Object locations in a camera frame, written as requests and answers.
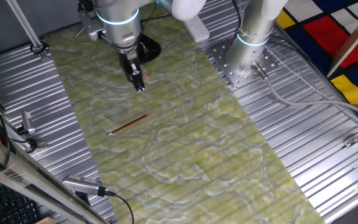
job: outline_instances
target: colorful patterned floor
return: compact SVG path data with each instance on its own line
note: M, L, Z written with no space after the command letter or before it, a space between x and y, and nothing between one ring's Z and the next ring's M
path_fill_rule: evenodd
M327 74L333 57L358 26L358 0L289 0L277 22ZM350 103L358 104L358 46L330 79Z

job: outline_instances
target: gray cable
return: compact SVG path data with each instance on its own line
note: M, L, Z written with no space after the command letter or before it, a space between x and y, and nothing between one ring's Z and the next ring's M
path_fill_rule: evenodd
M339 102L339 101L335 101L335 100L319 100L319 101L299 102L299 103L291 102L291 101L288 101L288 100L282 98L274 90L274 87L272 86L272 84L270 83L270 81L268 79L265 80L265 83L270 88L270 91L272 91L272 93L277 97L277 99L280 100L281 102L287 104L287 105L291 105L291 106L311 106L311 105L321 105L321 104L333 104L333 105L341 105L341 106L350 108L350 109L358 112L358 107L350 105L349 103Z

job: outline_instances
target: keyboard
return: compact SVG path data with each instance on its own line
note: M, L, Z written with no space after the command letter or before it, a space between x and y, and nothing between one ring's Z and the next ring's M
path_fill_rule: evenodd
M37 204L0 184L0 224L32 224L40 221Z

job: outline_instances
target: mounting plate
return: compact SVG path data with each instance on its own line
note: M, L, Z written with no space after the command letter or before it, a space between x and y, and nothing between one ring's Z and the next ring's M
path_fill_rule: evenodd
M233 40L229 40L222 44L218 44L211 48L210 53L215 58L218 67L224 72L225 76L230 79L231 83L236 87L240 87L259 78L259 76L253 71L250 72L250 70L244 69L240 72L239 68L234 69L230 67L230 63L226 61L226 52L230 49L232 43ZM270 73L278 67L274 58L270 56L266 49L263 49L262 61L259 62L259 65L266 71L266 73Z

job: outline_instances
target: yellow tile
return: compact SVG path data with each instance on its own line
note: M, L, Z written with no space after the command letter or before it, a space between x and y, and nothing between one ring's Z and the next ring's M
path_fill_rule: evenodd
M349 103L358 105L358 87L351 83L346 76L341 75L331 80L331 82L343 93Z
M284 11L281 11L280 15L278 15L277 23L283 29L295 25L295 22Z

